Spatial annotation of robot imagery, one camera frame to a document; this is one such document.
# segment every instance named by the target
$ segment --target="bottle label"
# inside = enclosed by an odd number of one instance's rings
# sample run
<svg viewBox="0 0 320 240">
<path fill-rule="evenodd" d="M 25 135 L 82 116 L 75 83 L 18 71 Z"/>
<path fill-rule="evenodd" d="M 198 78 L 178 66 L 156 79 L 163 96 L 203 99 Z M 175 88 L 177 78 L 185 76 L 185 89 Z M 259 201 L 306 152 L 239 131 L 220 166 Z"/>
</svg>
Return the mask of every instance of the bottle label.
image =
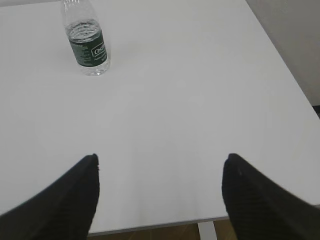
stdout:
<svg viewBox="0 0 320 240">
<path fill-rule="evenodd" d="M 74 42 L 69 40 L 75 59 L 81 66 L 95 67 L 107 60 L 104 36 L 100 31 L 99 37 L 88 42 Z"/>
</svg>

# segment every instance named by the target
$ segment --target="water bottle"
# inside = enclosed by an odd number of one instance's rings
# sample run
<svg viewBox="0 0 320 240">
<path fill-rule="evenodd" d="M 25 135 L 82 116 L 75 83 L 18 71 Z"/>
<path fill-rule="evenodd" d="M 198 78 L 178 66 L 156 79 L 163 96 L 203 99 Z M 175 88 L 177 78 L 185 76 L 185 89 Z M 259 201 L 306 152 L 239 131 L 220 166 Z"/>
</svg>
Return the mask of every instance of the water bottle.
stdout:
<svg viewBox="0 0 320 240">
<path fill-rule="evenodd" d="M 105 73 L 110 66 L 110 45 L 89 0 L 61 0 L 65 33 L 81 72 L 87 76 Z"/>
</svg>

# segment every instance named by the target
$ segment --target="white table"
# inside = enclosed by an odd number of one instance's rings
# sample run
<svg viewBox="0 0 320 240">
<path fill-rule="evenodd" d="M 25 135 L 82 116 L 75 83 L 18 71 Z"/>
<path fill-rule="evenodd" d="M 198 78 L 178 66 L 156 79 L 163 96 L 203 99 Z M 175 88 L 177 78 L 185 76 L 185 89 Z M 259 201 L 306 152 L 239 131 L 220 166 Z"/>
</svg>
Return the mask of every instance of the white table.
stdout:
<svg viewBox="0 0 320 240">
<path fill-rule="evenodd" d="M 320 204 L 320 121 L 244 0 L 93 5 L 100 77 L 81 75 L 58 2 L 0 8 L 0 213 L 92 153 L 92 233 L 226 216 L 231 152 Z"/>
</svg>

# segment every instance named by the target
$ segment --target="wooden floor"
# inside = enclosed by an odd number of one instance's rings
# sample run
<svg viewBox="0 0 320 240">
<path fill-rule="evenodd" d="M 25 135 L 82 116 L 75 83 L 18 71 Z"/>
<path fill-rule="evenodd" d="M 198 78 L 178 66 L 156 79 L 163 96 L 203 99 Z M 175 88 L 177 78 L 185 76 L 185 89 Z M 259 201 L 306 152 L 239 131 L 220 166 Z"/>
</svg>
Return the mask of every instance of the wooden floor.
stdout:
<svg viewBox="0 0 320 240">
<path fill-rule="evenodd" d="M 200 238 L 198 224 L 189 224 L 92 236 L 88 240 L 237 240 L 229 220 L 215 221 L 214 227 L 216 236 L 206 236 L 206 239 Z"/>
</svg>

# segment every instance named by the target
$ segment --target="white wall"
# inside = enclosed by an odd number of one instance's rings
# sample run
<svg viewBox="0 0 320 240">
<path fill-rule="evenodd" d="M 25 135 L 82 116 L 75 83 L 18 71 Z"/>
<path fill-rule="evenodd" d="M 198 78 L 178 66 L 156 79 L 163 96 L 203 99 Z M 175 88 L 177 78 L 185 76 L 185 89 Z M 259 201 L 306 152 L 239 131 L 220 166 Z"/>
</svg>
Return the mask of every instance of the white wall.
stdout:
<svg viewBox="0 0 320 240">
<path fill-rule="evenodd" d="M 0 0 L 0 7 L 51 1 Z M 247 2 L 310 103 L 320 105 L 320 0 Z"/>
</svg>

